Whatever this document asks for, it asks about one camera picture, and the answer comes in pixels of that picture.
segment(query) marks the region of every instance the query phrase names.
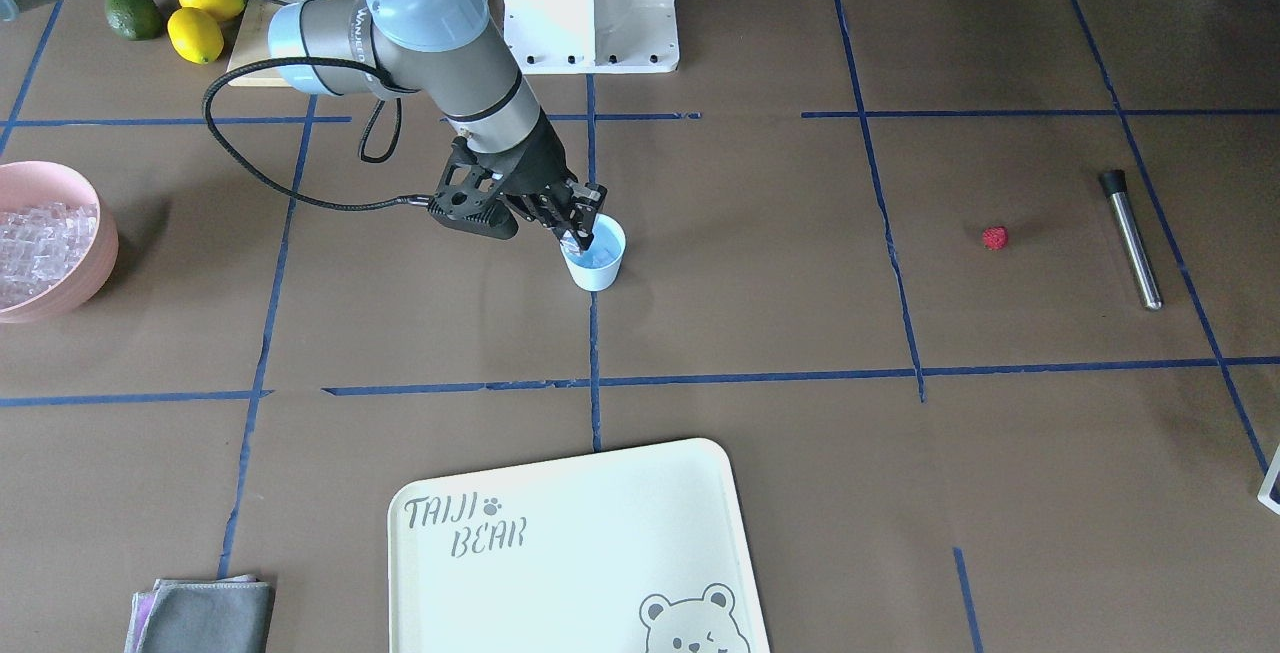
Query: blue liquid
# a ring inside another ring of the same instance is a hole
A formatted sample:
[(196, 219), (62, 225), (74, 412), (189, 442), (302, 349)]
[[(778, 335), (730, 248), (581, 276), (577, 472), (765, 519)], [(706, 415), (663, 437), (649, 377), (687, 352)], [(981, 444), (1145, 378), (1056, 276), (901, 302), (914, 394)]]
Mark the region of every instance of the blue liquid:
[(613, 232), (603, 225), (598, 225), (591, 247), (580, 256), (570, 254), (568, 260), (573, 265), (586, 269), (607, 268), (622, 255), (620, 248), (621, 246), (618, 246), (618, 239), (613, 237)]

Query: metal rod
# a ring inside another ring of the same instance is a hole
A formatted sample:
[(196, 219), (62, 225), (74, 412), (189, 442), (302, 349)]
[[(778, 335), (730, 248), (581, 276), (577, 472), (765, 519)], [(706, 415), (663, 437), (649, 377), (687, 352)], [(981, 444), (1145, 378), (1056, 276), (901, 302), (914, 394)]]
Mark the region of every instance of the metal rod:
[(1133, 266), (1133, 278), (1138, 283), (1142, 305), (1148, 311), (1158, 311), (1164, 306), (1164, 301), (1160, 298), (1160, 288), (1156, 287), (1156, 275), (1151, 271), (1151, 264), (1147, 261), (1147, 248), (1143, 247), (1142, 234), (1138, 233), (1138, 220), (1134, 220), (1133, 206), (1129, 205), (1124, 170), (1103, 173), (1098, 175), (1098, 182), (1111, 202), (1111, 213), (1115, 214), (1120, 239), (1129, 255), (1129, 265)]

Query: black cap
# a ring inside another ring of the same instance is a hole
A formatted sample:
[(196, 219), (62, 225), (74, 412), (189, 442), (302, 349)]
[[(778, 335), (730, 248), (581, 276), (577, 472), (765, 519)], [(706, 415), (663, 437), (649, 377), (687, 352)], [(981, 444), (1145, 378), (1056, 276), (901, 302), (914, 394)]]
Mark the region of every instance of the black cap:
[(1098, 175), (1098, 183), (1102, 184), (1102, 192), (1110, 198), (1115, 193), (1125, 193), (1129, 191), (1128, 184), (1124, 182), (1124, 170), (1110, 170), (1107, 173)]

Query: pink bowl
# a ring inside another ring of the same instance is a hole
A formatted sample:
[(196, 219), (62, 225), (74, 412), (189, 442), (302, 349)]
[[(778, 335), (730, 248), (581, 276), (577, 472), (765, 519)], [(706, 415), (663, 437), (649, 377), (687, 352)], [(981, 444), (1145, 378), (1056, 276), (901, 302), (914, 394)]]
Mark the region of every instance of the pink bowl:
[(0, 309), (4, 321), (37, 321), (65, 314), (88, 301), (102, 288), (119, 252), (115, 220), (97, 198), (97, 192), (82, 174), (60, 164), (22, 161), (0, 165), (0, 211), (38, 206), (58, 201), (68, 207), (97, 206), (99, 223), (93, 242), (67, 278), (40, 296), (9, 309)]

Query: black cable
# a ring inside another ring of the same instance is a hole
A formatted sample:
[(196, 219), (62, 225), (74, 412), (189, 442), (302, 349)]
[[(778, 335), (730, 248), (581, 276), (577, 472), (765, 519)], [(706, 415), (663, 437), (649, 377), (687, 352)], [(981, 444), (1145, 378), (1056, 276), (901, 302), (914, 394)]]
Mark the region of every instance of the black cable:
[(396, 99), (396, 129), (392, 131), (392, 142), (387, 145), (387, 151), (380, 156), (370, 156), (366, 150), (369, 149), (369, 134), (374, 132), (374, 124), (378, 123), (378, 117), (383, 115), (383, 106), (387, 101), (378, 101), (374, 106), (372, 114), (369, 117), (369, 124), (365, 125), (365, 132), (360, 136), (360, 160), (366, 164), (384, 164), (396, 152), (396, 146), (399, 143), (399, 124), (404, 115), (404, 104)]
[[(223, 150), (227, 151), (230, 157), (233, 157), (238, 164), (241, 164), (244, 170), (250, 172), (250, 174), (252, 174), (253, 178), (260, 179), (260, 182), (268, 184), (268, 187), (275, 191), (276, 193), (283, 193), (284, 196), (292, 197), (294, 201), (308, 204), (316, 207), (329, 207), (329, 210), (333, 211), (376, 211), (380, 210), (380, 207), (404, 206), (404, 205), (425, 206), (431, 202), (431, 196), (416, 193), (408, 196), (397, 196), (394, 198), (385, 198), (385, 201), (375, 201), (371, 204), (335, 204), (333, 201), (324, 201), (324, 198), (312, 198), (310, 196), (303, 196), (302, 193), (298, 193), (296, 191), (291, 191), (283, 187), (283, 184), (271, 181), (261, 170), (253, 166), (253, 164), (248, 163), (247, 157), (241, 155), (241, 152), (236, 150), (236, 146), (232, 146), (230, 141), (228, 141), (228, 138), (221, 133), (221, 131), (218, 129), (218, 124), (214, 123), (214, 111), (212, 111), (214, 97), (218, 96), (219, 91), (227, 87), (227, 85), (230, 83), (233, 79), (241, 78), (242, 76), (247, 76), (251, 73), (257, 73), (257, 70), (269, 70), (273, 68), (283, 68), (287, 65), (311, 65), (311, 67), (320, 65), (329, 68), (349, 68), (352, 70), (361, 70), (361, 73), (365, 73), (367, 76), (374, 76), (374, 78), (376, 78), (379, 83), (384, 85), (393, 92), (412, 93), (412, 91), (406, 91), (403, 88), (399, 88), (398, 85), (396, 85), (393, 79), (390, 79), (390, 77), (384, 73), (384, 70), (379, 70), (370, 65), (365, 65), (361, 61), (351, 61), (343, 59), (325, 59), (316, 56), (291, 56), (283, 59), (269, 59), (264, 61), (251, 61), (251, 64), (248, 65), (242, 65), (236, 70), (228, 70), (225, 74), (219, 76), (218, 79), (215, 79), (212, 83), (209, 85), (209, 90), (205, 91), (205, 97), (201, 101), (205, 114), (205, 125), (209, 125), (209, 133), (214, 137), (214, 141), (218, 141), (219, 146), (221, 146)], [(371, 117), (370, 124), (365, 129), (365, 134), (369, 134), (370, 129), (372, 128), (374, 120), (376, 120), (376, 109), (375, 109), (375, 115)], [(394, 143), (396, 140), (398, 138), (399, 138), (399, 109), (397, 109), (396, 137), (393, 138), (392, 146), (388, 150), (387, 154), (388, 157), (390, 156), (390, 151), (394, 150)], [(361, 143), (361, 150), (364, 150), (364, 143)]]

